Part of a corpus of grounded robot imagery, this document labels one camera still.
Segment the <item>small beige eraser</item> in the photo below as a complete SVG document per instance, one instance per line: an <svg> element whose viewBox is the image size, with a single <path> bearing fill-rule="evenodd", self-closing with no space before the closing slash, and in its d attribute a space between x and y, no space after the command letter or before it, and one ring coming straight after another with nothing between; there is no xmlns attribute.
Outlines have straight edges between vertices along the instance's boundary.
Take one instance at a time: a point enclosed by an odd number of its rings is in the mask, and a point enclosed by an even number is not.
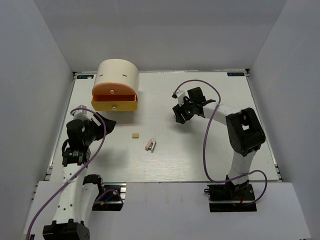
<svg viewBox="0 0 320 240"><path fill-rule="evenodd" d="M139 138L139 134L138 134L138 133L133 133L133 134L132 134L132 138L133 138L133 139Z"/></svg>

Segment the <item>orange organizer drawer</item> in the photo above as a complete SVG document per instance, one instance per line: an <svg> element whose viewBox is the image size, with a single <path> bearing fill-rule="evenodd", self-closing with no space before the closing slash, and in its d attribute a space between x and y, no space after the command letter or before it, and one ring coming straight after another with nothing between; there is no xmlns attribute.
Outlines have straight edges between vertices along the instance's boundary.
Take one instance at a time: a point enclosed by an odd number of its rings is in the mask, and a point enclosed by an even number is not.
<svg viewBox="0 0 320 240"><path fill-rule="evenodd" d="M99 83L92 88L92 95L137 95L137 92L129 85L105 82Z"/></svg>

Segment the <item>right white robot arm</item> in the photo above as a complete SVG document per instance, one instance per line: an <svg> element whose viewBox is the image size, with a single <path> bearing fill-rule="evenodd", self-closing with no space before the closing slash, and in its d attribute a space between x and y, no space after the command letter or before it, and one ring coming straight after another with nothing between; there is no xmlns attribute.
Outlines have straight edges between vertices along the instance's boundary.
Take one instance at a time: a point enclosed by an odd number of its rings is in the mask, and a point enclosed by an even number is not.
<svg viewBox="0 0 320 240"><path fill-rule="evenodd" d="M226 195L236 200L249 185L249 172L254 156L266 141L265 133L253 108L239 110L223 106L214 99L206 99L200 87L187 92L178 90L172 97L178 104L172 108L175 121L185 124L193 116L216 121L226 126L229 143L233 149L230 170L224 183Z"/></svg>

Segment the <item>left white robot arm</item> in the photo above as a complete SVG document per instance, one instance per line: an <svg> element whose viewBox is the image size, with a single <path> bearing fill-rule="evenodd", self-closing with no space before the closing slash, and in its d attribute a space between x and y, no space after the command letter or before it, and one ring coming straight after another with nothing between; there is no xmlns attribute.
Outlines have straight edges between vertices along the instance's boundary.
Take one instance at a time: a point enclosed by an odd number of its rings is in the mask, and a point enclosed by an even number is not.
<svg viewBox="0 0 320 240"><path fill-rule="evenodd" d="M52 223L43 227L45 240L88 240L88 221L95 200L105 196L106 187L99 174L87 174L91 160L90 145L103 141L116 121L95 113L89 118L85 111L73 112L66 124L67 140L62 146L63 190Z"/></svg>

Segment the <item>cream cylindrical desk organizer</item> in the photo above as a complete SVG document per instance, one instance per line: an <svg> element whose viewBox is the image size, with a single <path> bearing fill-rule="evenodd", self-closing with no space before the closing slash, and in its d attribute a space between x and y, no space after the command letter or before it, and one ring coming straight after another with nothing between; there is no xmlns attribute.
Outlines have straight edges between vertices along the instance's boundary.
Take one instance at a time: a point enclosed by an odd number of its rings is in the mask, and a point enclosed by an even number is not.
<svg viewBox="0 0 320 240"><path fill-rule="evenodd" d="M138 102L139 80L139 71L133 63L124 59L107 59L98 66L93 87L101 83L125 84L136 91Z"/></svg>

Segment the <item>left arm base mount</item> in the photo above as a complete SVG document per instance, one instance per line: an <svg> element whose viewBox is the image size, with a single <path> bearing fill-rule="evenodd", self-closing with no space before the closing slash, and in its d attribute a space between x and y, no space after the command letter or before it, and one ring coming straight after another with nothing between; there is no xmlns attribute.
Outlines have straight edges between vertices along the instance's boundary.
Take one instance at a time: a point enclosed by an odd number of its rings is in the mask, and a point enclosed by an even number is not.
<svg viewBox="0 0 320 240"><path fill-rule="evenodd" d="M119 212L126 198L126 183L105 182L92 206L94 212Z"/></svg>

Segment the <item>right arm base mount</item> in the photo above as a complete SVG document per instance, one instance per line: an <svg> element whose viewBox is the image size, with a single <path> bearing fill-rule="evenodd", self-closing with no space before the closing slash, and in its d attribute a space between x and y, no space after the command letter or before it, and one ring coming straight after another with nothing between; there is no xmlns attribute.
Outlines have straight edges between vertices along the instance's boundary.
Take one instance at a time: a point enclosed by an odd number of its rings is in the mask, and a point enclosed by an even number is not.
<svg viewBox="0 0 320 240"><path fill-rule="evenodd" d="M254 202L256 198L251 184L234 193L231 193L231 190L224 184L210 184L203 191L208 196L211 213L249 213L257 211Z"/></svg>

